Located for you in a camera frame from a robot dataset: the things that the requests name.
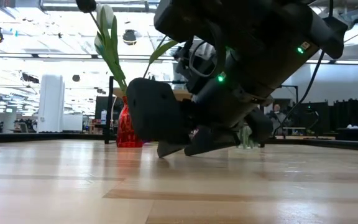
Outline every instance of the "person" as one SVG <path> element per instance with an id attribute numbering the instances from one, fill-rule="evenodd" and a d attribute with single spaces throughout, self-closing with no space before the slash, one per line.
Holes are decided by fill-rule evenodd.
<path id="1" fill-rule="evenodd" d="M 271 111 L 268 114 L 268 116 L 273 122 L 273 131 L 274 131 L 281 125 L 282 121 L 286 117 L 286 114 L 281 111 L 280 105 L 276 104 L 273 106 L 273 111 Z M 286 132 L 282 128 L 279 128 L 276 133 L 272 133 L 272 134 L 283 135 L 286 134 Z"/>

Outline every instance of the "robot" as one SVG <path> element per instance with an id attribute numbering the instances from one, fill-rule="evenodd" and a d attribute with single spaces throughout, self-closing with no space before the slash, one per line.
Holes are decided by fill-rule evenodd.
<path id="1" fill-rule="evenodd" d="M 161 0 L 155 28 L 184 42 L 175 57 L 191 100 L 177 101 L 169 84 L 137 78 L 127 88 L 135 133 L 159 141 L 158 156 L 185 149 L 187 156 L 237 146 L 244 119 L 252 138 L 263 142 L 273 131 L 258 109 L 289 76 L 320 49 L 342 55 L 347 26 L 320 18 L 296 0 Z M 199 58 L 194 36 L 214 46 Z M 189 134 L 197 129 L 193 138 Z"/>

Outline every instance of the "wooden floor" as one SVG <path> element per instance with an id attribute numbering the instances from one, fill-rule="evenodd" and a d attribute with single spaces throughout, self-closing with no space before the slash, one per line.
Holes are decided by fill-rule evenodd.
<path id="1" fill-rule="evenodd" d="M 355 223 L 358 151 L 0 144 L 0 223 Z"/>

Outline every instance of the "green led light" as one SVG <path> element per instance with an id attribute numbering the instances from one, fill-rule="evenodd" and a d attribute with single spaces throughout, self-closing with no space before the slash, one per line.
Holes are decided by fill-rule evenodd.
<path id="1" fill-rule="evenodd" d="M 303 53 L 304 53 L 303 49 L 302 49 L 302 48 L 300 48 L 300 47 L 298 47 L 298 48 L 297 48 L 297 50 L 298 50 L 298 52 L 299 52 L 299 53 L 301 53 L 301 54 L 303 54 Z"/>

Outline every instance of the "vase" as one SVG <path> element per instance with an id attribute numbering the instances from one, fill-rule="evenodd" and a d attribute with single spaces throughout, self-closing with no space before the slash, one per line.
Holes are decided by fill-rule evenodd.
<path id="1" fill-rule="evenodd" d="M 127 97 L 123 96 L 124 107 L 118 118 L 117 147 L 142 147 L 142 140 L 136 136 L 132 127 L 131 116 L 129 115 Z"/>

